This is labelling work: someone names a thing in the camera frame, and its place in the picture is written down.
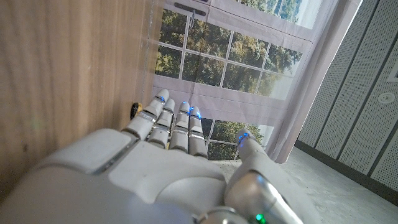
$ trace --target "perforated wall panel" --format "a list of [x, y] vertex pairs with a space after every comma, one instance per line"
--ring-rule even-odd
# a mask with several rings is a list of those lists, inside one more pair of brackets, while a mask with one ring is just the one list
[[363, 174], [369, 172], [397, 120], [398, 100], [379, 102], [382, 93], [398, 94], [398, 83], [387, 82], [397, 60], [396, 43], [339, 159]]
[[315, 146], [336, 158], [360, 107], [377, 76], [379, 67], [398, 28], [395, 0], [380, 1], [345, 82]]
[[331, 62], [329, 69], [322, 81], [311, 110], [304, 122], [298, 140], [314, 147], [326, 117], [332, 107], [333, 101], [338, 93], [351, 59], [354, 57], [366, 25], [371, 19], [372, 12], [376, 7], [377, 0], [364, 1], [349, 27], [346, 36]]
[[398, 132], [391, 139], [371, 178], [398, 191]]

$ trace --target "robotic hand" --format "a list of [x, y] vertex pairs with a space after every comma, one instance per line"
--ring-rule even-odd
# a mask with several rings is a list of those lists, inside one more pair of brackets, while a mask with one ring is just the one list
[[100, 129], [51, 154], [0, 206], [0, 223], [319, 222], [248, 130], [227, 184], [207, 160], [198, 108], [183, 102], [172, 127], [173, 111], [161, 90], [121, 132]]

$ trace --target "floor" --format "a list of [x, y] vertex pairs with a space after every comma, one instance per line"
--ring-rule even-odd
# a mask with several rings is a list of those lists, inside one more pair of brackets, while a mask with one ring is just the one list
[[[240, 161], [217, 161], [229, 181]], [[300, 149], [280, 167], [303, 187], [322, 223], [398, 223], [398, 207]]]

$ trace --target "white curtain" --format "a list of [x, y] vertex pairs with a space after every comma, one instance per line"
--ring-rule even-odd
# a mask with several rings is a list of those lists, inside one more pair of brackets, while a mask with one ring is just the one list
[[[268, 54], [273, 46], [301, 54], [299, 62], [277, 74], [279, 79], [273, 83], [273, 89], [267, 96], [189, 82], [182, 79], [181, 72], [178, 78], [156, 75], [152, 94], [166, 88], [176, 102], [188, 101], [191, 105], [198, 106], [204, 118], [272, 126], [272, 134], [265, 150], [271, 159], [285, 162], [327, 68], [361, 3], [361, 0], [299, 1], [301, 5], [296, 9], [297, 19], [294, 23], [291, 22], [292, 16], [287, 18], [282, 10], [287, 1], [289, 0], [278, 1], [277, 13], [277, 10], [266, 13], [234, 0], [167, 0], [165, 9], [184, 14], [188, 19], [192, 13], [175, 7], [175, 2], [206, 13], [206, 16], [195, 15], [195, 19], [267, 42]], [[186, 52], [184, 47], [185, 45], [181, 48], [182, 55]], [[204, 56], [219, 59], [212, 55]], [[222, 60], [229, 63], [228, 56]], [[262, 68], [253, 69], [258, 69], [262, 75], [272, 73], [266, 71], [265, 63], [266, 59]], [[221, 80], [224, 80], [225, 70], [224, 68]]]

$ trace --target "wooden wall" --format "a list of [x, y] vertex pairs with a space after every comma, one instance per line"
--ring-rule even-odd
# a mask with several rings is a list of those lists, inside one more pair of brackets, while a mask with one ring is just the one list
[[148, 103], [160, 4], [0, 0], [0, 199], [41, 158]]

